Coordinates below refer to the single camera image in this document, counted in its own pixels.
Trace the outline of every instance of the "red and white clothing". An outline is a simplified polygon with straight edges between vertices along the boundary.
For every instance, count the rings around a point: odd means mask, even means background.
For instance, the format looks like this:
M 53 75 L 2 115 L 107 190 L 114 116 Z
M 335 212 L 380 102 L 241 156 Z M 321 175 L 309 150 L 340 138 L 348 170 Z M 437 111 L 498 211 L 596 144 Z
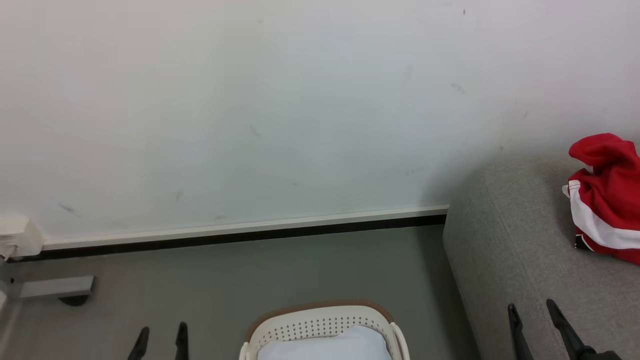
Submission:
M 588 136 L 569 155 L 586 164 L 563 188 L 577 226 L 576 247 L 640 265 L 640 158 L 613 134 Z

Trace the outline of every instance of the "black baseboard strip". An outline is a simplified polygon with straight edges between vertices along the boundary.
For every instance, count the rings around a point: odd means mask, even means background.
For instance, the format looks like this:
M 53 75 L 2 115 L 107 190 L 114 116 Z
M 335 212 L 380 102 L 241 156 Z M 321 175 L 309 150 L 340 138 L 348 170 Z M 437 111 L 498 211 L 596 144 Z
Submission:
M 45 250 L 35 256 L 27 256 L 19 259 L 9 259 L 9 263 L 23 263 L 27 261 L 83 258 L 86 256 L 99 256 L 118 254 L 121 252 L 148 251 L 159 249 L 173 249 L 177 247 L 190 247 L 212 245 L 221 243 L 235 243 L 239 241 L 255 241 L 276 238 L 292 238 L 295 236 L 308 236 L 318 234 L 348 233 L 351 231 L 391 229 L 395 227 L 425 226 L 444 224 L 447 215 L 431 215 L 426 217 L 398 218 L 390 220 L 376 220 L 366 222 L 352 222 L 348 224 L 319 225 L 309 227 L 296 227 L 292 229 L 255 231 L 252 233 L 237 233 L 214 236 L 201 236 L 199 238 L 183 238 L 174 240 L 146 241 L 140 243 L 126 243 L 119 245 L 103 245 L 94 247 L 78 247 L 73 249 Z

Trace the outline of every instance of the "black rubber foot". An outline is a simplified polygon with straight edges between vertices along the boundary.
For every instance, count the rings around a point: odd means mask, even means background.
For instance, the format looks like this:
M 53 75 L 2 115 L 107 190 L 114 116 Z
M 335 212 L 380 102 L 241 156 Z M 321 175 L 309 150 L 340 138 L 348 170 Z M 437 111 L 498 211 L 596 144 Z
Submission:
M 89 295 L 59 297 L 58 299 L 69 306 L 82 306 L 89 298 Z

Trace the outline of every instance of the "baseboard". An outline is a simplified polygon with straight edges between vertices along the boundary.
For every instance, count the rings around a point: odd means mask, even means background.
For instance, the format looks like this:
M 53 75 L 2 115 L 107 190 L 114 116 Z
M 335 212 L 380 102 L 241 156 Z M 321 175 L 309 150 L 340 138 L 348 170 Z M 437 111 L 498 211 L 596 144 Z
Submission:
M 448 209 L 448 205 L 438 205 L 85 238 L 51 239 L 45 242 L 43 251 L 39 255 L 15 258 L 11 262 L 443 224 Z

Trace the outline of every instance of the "brown basket rim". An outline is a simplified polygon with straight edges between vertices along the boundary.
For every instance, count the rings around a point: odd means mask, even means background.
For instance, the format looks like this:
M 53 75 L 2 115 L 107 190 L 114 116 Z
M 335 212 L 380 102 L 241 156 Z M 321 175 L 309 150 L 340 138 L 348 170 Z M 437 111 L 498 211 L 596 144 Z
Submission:
M 249 328 L 249 331 L 247 331 L 245 341 L 247 343 L 250 342 L 251 337 L 253 336 L 253 333 L 255 332 L 255 330 L 258 329 L 258 326 L 260 326 L 263 322 L 269 320 L 270 318 L 274 318 L 276 316 L 280 316 L 284 314 L 291 314 L 298 311 L 317 309 L 319 307 L 333 307 L 333 306 L 370 307 L 376 310 L 377 312 L 379 312 L 380 314 L 382 314 L 382 316 L 384 316 L 389 323 L 394 322 L 393 317 L 391 317 L 391 314 L 387 310 L 385 310 L 384 307 L 369 300 L 329 300 L 329 301 L 311 302 L 308 304 L 302 304 L 298 306 L 285 307 L 283 309 L 275 310 L 270 313 L 266 313 L 265 315 L 262 315 L 260 318 L 258 318 L 258 320 L 256 320 L 253 323 L 253 325 L 251 325 L 251 327 Z

